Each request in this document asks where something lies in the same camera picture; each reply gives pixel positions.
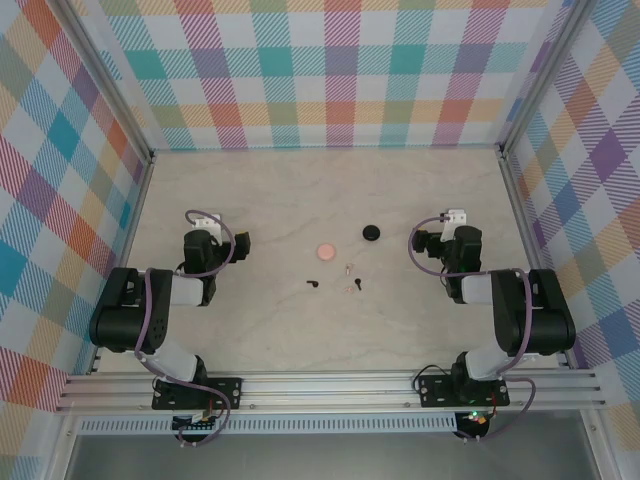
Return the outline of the aluminium side rail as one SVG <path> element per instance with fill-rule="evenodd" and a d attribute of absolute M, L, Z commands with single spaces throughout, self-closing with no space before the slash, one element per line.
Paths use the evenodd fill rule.
<path fill-rule="evenodd" d="M 509 162 L 500 164 L 498 161 L 498 164 L 528 263 L 521 327 L 522 339 L 527 340 L 525 353 L 553 358 L 574 346 L 575 323 L 555 272 L 544 267 L 539 248 L 535 246 L 533 229 L 526 217 L 513 169 Z"/>
<path fill-rule="evenodd" d="M 142 210 L 144 207 L 144 203 L 147 197 L 147 193 L 150 187 L 153 171 L 154 171 L 155 163 L 153 159 L 150 163 L 148 163 L 144 168 L 144 175 L 142 177 L 142 182 L 139 190 L 139 195 L 136 200 L 135 207 L 131 214 L 130 222 L 126 231 L 126 237 L 123 245 L 123 251 L 118 259 L 117 266 L 118 267 L 126 267 L 129 261 L 131 249 L 133 246 L 133 242 L 135 239 L 136 231 L 139 225 L 140 217 L 142 214 Z M 88 357 L 86 369 L 84 371 L 84 375 L 91 375 L 98 370 L 99 359 L 101 358 L 101 349 L 99 347 L 93 346 L 90 350 L 90 356 Z"/>

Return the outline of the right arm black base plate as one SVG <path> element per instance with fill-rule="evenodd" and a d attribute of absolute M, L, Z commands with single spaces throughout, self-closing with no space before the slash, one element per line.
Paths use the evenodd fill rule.
<path fill-rule="evenodd" d="M 504 381 L 458 382 L 448 375 L 424 375 L 418 380 L 418 393 L 423 408 L 504 407 L 510 397 Z"/>

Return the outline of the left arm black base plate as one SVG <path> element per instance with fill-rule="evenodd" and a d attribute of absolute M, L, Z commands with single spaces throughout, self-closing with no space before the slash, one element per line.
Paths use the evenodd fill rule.
<path fill-rule="evenodd" d="M 225 400 L 214 389 L 223 394 L 232 410 L 238 409 L 242 393 L 242 379 L 239 377 L 209 377 L 204 383 L 206 389 L 186 387 L 176 383 L 155 380 L 152 384 L 153 410 L 221 410 Z"/>

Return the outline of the long aluminium mounting rail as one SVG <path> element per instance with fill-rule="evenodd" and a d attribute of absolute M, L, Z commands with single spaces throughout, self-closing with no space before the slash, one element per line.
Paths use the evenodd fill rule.
<path fill-rule="evenodd" d="M 520 369 L 536 385 L 532 411 L 602 409 L 607 406 L 590 370 Z M 399 371 L 241 372 L 239 413 L 397 413 L 418 411 L 432 388 Z M 106 372 L 72 376 L 56 412 L 67 415 L 150 414 L 154 376 Z"/>

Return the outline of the aluminium corner post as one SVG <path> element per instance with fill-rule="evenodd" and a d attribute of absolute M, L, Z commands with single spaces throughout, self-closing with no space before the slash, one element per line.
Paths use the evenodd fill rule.
<path fill-rule="evenodd" d="M 515 145 L 525 133 L 525 130 L 541 103 L 547 89 L 556 78 L 563 62 L 570 53 L 581 29 L 589 15 L 597 5 L 598 0 L 575 0 L 569 10 L 559 34 L 548 49 L 548 54 L 541 63 L 541 69 L 532 82 L 531 88 L 524 97 L 522 105 L 514 118 L 512 126 L 504 141 L 498 143 L 498 161 L 500 164 L 508 162 L 509 155 Z"/>
<path fill-rule="evenodd" d="M 60 18 L 65 22 L 65 31 L 70 34 L 72 43 L 87 65 L 92 78 L 107 103 L 113 109 L 114 115 L 122 125 L 127 138 L 132 141 L 134 148 L 144 158 L 147 164 L 153 162 L 153 152 L 149 147 L 141 128 L 124 97 L 119 92 L 116 82 L 104 62 L 99 50 L 75 12 L 70 0 L 50 0 L 52 7 L 59 11 Z"/>

